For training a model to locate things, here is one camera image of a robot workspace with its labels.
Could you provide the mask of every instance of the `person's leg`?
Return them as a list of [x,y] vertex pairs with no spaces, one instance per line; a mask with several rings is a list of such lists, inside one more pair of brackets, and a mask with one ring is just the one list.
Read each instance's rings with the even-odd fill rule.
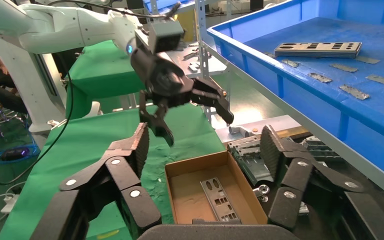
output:
[[2,87],[0,87],[0,103],[4,108],[23,114],[28,113],[21,97],[16,96],[15,94],[5,90]]
[[5,86],[8,88],[16,87],[11,76],[9,74],[5,75],[1,70],[0,70],[0,86]]

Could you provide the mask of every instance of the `table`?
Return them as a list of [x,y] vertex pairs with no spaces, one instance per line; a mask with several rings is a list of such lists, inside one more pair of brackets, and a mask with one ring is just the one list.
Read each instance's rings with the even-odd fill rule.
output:
[[[145,86],[130,65],[129,57],[112,40],[87,46],[70,69],[74,107],[72,119],[89,113],[92,101],[137,93]],[[71,90],[67,90],[67,113]]]
[[[186,104],[168,111],[166,122],[173,131],[174,146],[150,133],[149,153],[142,172],[142,186],[161,211],[163,223],[173,223],[164,166],[174,161],[225,150],[199,106]],[[17,204],[0,234],[0,240],[29,239],[52,196],[66,177],[99,160],[112,141],[130,137],[139,123],[137,109],[74,119],[52,149],[28,177]],[[58,135],[52,130],[44,150]],[[88,237],[117,230],[115,239],[130,239],[115,205],[107,205],[90,224]]]

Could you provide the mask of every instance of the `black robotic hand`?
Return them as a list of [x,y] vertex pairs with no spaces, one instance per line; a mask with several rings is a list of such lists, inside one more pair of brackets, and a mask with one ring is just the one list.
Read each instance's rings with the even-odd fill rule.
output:
[[[152,54],[136,49],[131,56],[131,65],[145,84],[146,91],[140,92],[140,121],[148,123],[157,137],[163,137],[169,146],[174,144],[172,131],[164,121],[169,108],[193,102],[214,107],[217,114],[227,123],[234,120],[229,111],[229,103],[222,90],[213,82],[199,78],[188,78],[183,70],[162,54]],[[157,106],[154,114],[149,114],[146,101],[152,100]]]

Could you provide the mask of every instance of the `metal shelf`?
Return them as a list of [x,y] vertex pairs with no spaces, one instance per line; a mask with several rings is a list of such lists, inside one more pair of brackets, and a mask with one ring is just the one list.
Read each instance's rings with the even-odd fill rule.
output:
[[334,150],[341,157],[343,157],[348,163],[353,165],[357,170],[359,170],[367,178],[372,180],[375,184],[377,184],[384,190],[384,171],[382,171],[376,165],[374,165],[365,157],[360,155],[358,152],[351,149],[348,145],[346,145],[341,140],[330,134],[321,126],[313,122],[304,114],[302,114],[301,112],[290,106],[288,103],[283,101],[280,97],[272,93],[268,88],[260,84],[257,80],[246,74],[240,68],[230,63],[228,60],[222,57],[214,48],[205,43],[204,48],[209,53],[211,53],[214,58],[219,59],[223,64],[225,64],[228,70],[235,72],[243,81],[253,86],[257,91],[259,91],[266,98],[272,101],[275,105],[281,108],[286,114],[291,116],[299,124],[308,129],[312,134],[317,136],[332,150]]

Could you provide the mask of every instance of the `chair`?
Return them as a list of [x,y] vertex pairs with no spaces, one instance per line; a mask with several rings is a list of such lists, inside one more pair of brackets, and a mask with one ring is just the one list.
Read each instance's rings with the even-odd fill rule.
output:
[[0,105],[0,137],[2,138],[4,137],[4,133],[1,131],[1,124],[3,123],[7,123],[13,119],[16,119],[20,121],[23,126],[25,125],[25,120],[23,120],[23,118],[19,116],[21,114],[22,113],[18,113],[18,112],[3,108]]

